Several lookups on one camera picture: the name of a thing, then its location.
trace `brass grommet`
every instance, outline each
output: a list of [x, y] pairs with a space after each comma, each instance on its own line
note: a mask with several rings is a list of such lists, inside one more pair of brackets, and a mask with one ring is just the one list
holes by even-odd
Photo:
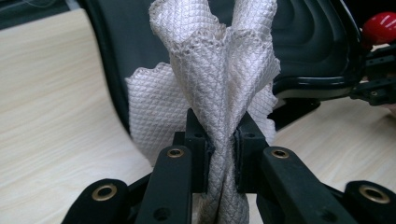
[[378, 188], [368, 185], [362, 185], [359, 187], [359, 192], [366, 199], [375, 203], [390, 203], [389, 196]]
[[289, 153], [282, 149], [274, 149], [271, 151], [271, 154], [280, 159], [286, 159], [289, 156]]
[[184, 155], [184, 151], [179, 148], [169, 149], [166, 155], [170, 158], [179, 158]]
[[114, 197], [117, 193], [117, 187], [113, 184], [105, 184], [97, 188], [92, 193], [92, 198], [97, 202], [107, 201]]

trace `table surface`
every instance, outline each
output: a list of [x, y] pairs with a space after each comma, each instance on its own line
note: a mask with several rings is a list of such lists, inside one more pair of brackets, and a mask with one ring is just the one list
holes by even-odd
[[[151, 171], [111, 104], [82, 9], [6, 29], [0, 43], [0, 223], [60, 223], [91, 183]], [[274, 145], [336, 189], [365, 179], [396, 191], [395, 133], [386, 108], [345, 98], [323, 102]]]

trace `white fabric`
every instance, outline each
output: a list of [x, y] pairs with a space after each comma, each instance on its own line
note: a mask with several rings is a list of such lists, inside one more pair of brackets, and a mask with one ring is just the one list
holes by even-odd
[[216, 147], [201, 223], [248, 223], [247, 198], [234, 184], [233, 132], [248, 109], [267, 140], [274, 138], [267, 115], [276, 103], [271, 80], [279, 73], [270, 35], [275, 12], [276, 0], [237, 0], [233, 25], [225, 29], [206, 0], [157, 0], [149, 10], [171, 66], [140, 68], [127, 79], [131, 135], [154, 162], [193, 109]]

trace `fabric fold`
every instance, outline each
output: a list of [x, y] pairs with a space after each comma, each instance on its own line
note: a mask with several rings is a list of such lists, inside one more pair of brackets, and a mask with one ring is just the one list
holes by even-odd
[[192, 108], [216, 148], [200, 223], [248, 223], [248, 200], [234, 181], [233, 132], [248, 110], [267, 141], [274, 138], [267, 116], [276, 104], [271, 81], [279, 73], [270, 34], [275, 12], [276, 0], [237, 0], [226, 29], [207, 0], [157, 0], [149, 9], [171, 65], [139, 68], [127, 79], [131, 135], [153, 163], [171, 134], [183, 131]]

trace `black plastic part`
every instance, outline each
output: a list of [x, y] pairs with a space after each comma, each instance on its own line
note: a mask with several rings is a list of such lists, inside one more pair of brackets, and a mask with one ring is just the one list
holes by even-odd
[[370, 81], [396, 74], [396, 43], [370, 52], [366, 57], [364, 75]]
[[341, 192], [340, 190], [335, 189], [335, 188], [333, 188], [333, 187], [330, 187], [330, 186], [328, 186], [328, 185], [325, 185], [325, 184], [323, 184], [323, 185], [327, 188], [327, 190], [330, 192], [330, 194], [331, 194], [340, 204], [344, 205], [344, 201], [343, 201], [344, 193], [343, 193], [343, 192]]
[[344, 97], [361, 79], [361, 32], [342, 0], [277, 1], [272, 36], [279, 98]]
[[184, 146], [184, 137], [185, 133], [184, 132], [175, 132], [174, 135], [174, 140], [172, 142], [172, 145], [179, 145], [179, 146]]
[[370, 105], [396, 104], [396, 77], [381, 78], [359, 84], [349, 94], [351, 99], [360, 99]]
[[266, 148], [261, 171], [257, 204], [264, 223], [357, 223], [291, 150]]
[[191, 152], [183, 146], [160, 152], [137, 224], [191, 223]]
[[236, 189], [239, 193], [256, 193], [259, 185], [258, 158], [269, 146], [248, 112], [239, 122], [234, 140]]
[[184, 146], [192, 153], [192, 192], [207, 192], [209, 163], [215, 148], [192, 109], [187, 112]]
[[124, 182], [115, 179], [99, 180], [82, 191], [62, 223], [124, 223], [129, 214], [127, 195], [128, 187]]
[[279, 131], [320, 106], [318, 99], [287, 99], [286, 104], [274, 110], [268, 119], [275, 121]]
[[345, 207], [363, 224], [396, 223], [396, 194], [376, 183], [353, 181], [346, 185]]
[[140, 205], [143, 201], [146, 188], [149, 184], [151, 174], [145, 175], [139, 180], [135, 181], [132, 185], [128, 186], [128, 203], [131, 206], [129, 216], [127, 218], [128, 223], [134, 223], [139, 213]]

